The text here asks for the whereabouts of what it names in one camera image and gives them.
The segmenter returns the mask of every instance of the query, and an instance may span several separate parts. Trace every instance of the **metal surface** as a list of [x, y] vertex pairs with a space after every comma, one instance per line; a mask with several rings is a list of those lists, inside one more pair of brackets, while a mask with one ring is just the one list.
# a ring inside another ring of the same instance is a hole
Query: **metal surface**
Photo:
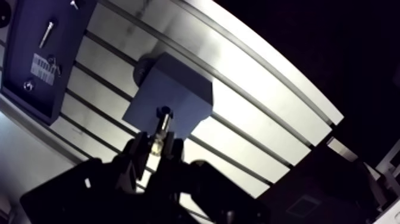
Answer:
[[[68, 89], [75, 92], [87, 102], [90, 102], [95, 107], [100, 109], [101, 111], [105, 112], [107, 115], [115, 118], [118, 122], [124, 124], [125, 126], [129, 127], [130, 129], [137, 130], [130, 124], [124, 122], [122, 120], [122, 116], [125, 110], [129, 106], [129, 102], [125, 99], [121, 98], [120, 96], [116, 95], [109, 89], [107, 89], [104, 85], [101, 85], [99, 82], [96, 82], [93, 78], [87, 76], [82, 71], [78, 69], [73, 69], [73, 72], [70, 77], [70, 82], [68, 84]], [[88, 108], [82, 107], [76, 101], [73, 101], [70, 96], [66, 96], [65, 101], [65, 110], [62, 110], [63, 113], [66, 115], [72, 114], [72, 110], [76, 111], [75, 114], [82, 114], [85, 118], [80, 119], [82, 124], [86, 127], [90, 128], [91, 125], [89, 123], [96, 123], [99, 125], [96, 129], [91, 129], [94, 133], [98, 136], [107, 135], [108, 132], [114, 131], [115, 126], [112, 125], [110, 122], [106, 121], [105, 119], [101, 119], [99, 116], [96, 116], [90, 112]], [[118, 136], [128, 136], [126, 133], [121, 133], [121, 131], [117, 132]], [[105, 138], [110, 144], [114, 144], [117, 139], [110, 138], [108, 136]], [[199, 158], [206, 158], [211, 164], [215, 165], [218, 169], [220, 169], [223, 173], [229, 172], [229, 177], [234, 180], [239, 186], [243, 187], [248, 193], [257, 197], [258, 194], [262, 194], [262, 192], [267, 189], [267, 185], [256, 180], [255, 178], [251, 177], [250, 175], [246, 174], [245, 172], [241, 171], [235, 166], [232, 166], [228, 162], [224, 161], [222, 158], [217, 157], [213, 153], [207, 151], [206, 149], [202, 148], [201, 146], [195, 144], [191, 140], [187, 140], [185, 144], [188, 144], [185, 147], [185, 161], [191, 162], [195, 159]], [[148, 167], [155, 169], [155, 164], [149, 164]]]
[[54, 22], [49, 21], [49, 24], [47, 25], [45, 34], [43, 34], [42, 40], [40, 41], [39, 48], [43, 48], [45, 46], [45, 43], [46, 43], [47, 39], [49, 38], [49, 35], [53, 28], [54, 28]]
[[[87, 102], [90, 102], [101, 111], [104, 111], [109, 116], [117, 119], [118, 121], [122, 121], [121, 118], [127, 107], [129, 106], [128, 101], [122, 99], [115, 93], [112, 93], [105, 86], [96, 82], [91, 77], [82, 73], [82, 71], [79, 71], [78, 69], [73, 70], [68, 88], [75, 92], [77, 95], [84, 98]], [[80, 113], [79, 110], [81, 107], [76, 107], [75, 105], [66, 105], [66, 102], [69, 101], [64, 101], [65, 111], [67, 111], [68, 108], [73, 108], [69, 110], [76, 111], [76, 114]], [[85, 119], [86, 127], [88, 127], [88, 121], [91, 119], [91, 117], [87, 117]], [[130, 125], [128, 125], [126, 122], [122, 122], [122, 124], [130, 127]], [[104, 132], [98, 133], [98, 135], [106, 140], [110, 138], [110, 135], [107, 134], [107, 132], [110, 130], [112, 129], [93, 129], [95, 133]], [[236, 135], [228, 128], [222, 126], [220, 123], [216, 122], [212, 118], [208, 118], [203, 121], [193, 131], [193, 135], [203, 140], [205, 143], [210, 144], [213, 148], [219, 150], [226, 156], [236, 160], [246, 167], [249, 167], [251, 170], [258, 173], [269, 181], [275, 182], [276, 180], [281, 178], [287, 171], [289, 171], [289, 169], [286, 168], [284, 165], [280, 164], [276, 160], [273, 160], [267, 154], [263, 153], [261, 150], [249, 144], [248, 142], [244, 141], [244, 139], [242, 139], [240, 136]]]
[[[135, 35], [123, 35], [125, 30], [133, 29], [131, 26], [129, 21], [98, 5], [88, 29], [135, 60], [138, 60], [142, 54], [147, 52], [157, 54], [167, 51], [174, 57], [179, 56], [176, 51], [157, 43], [157, 40], [151, 35], [144, 33], [137, 27], [135, 27], [135, 30], [137, 30]], [[121, 33], [122, 35], [111, 35], [112, 33]], [[150, 48], [146, 51], [143, 48], [144, 45], [150, 45]], [[182, 56], [178, 59], [200, 74], [206, 73]], [[132, 79], [131, 71], [134, 68], [87, 38], [83, 39], [77, 61], [113, 85], [118, 86], [119, 89], [130, 96], [134, 96], [138, 90]], [[309, 153], [310, 150], [304, 144], [219, 80], [213, 80], [213, 91], [215, 113], [254, 137], [266, 148], [274, 151], [289, 163], [295, 165]]]
[[[172, 2], [152, 1], [141, 21], [132, 16], [136, 11], [132, 6], [128, 7], [127, 1], [113, 1], [119, 7], [108, 1], [99, 3], [157, 35], [158, 39], [200, 65], [299, 139], [316, 145], [330, 132], [328, 125], [315, 112], [265, 68]], [[160, 17], [160, 13], [169, 14]]]

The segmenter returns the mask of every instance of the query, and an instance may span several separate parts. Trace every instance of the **sticker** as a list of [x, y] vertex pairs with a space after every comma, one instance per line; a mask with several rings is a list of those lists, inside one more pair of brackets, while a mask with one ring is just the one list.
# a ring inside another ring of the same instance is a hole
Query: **sticker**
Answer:
[[49, 85], [54, 84], [54, 74], [57, 71], [56, 65], [50, 65], [46, 59], [37, 54], [33, 54], [30, 72]]

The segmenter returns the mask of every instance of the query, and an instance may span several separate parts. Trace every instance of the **label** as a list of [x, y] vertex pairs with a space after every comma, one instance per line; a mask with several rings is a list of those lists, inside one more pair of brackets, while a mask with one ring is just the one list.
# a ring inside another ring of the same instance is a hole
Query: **label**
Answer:
[[54, 84], [54, 77], [57, 71], [56, 65], [50, 65], [46, 59], [37, 54], [33, 54], [30, 72], [49, 85]]

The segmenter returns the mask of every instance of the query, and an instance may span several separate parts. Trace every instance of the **dark panel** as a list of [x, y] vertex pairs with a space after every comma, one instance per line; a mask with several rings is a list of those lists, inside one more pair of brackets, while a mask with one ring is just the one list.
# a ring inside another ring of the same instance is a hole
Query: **dark panel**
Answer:
[[5, 51], [2, 92], [48, 125], [58, 117], [96, 5], [95, 0], [82, 0], [76, 1], [76, 8], [70, 2], [18, 1]]

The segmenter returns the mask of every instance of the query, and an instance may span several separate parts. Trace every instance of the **dark background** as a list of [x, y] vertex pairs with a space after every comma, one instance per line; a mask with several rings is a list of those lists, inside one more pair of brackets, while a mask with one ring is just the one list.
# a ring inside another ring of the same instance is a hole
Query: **dark background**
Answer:
[[400, 137], [400, 3], [216, 0], [272, 44], [343, 113], [334, 136], [371, 166]]

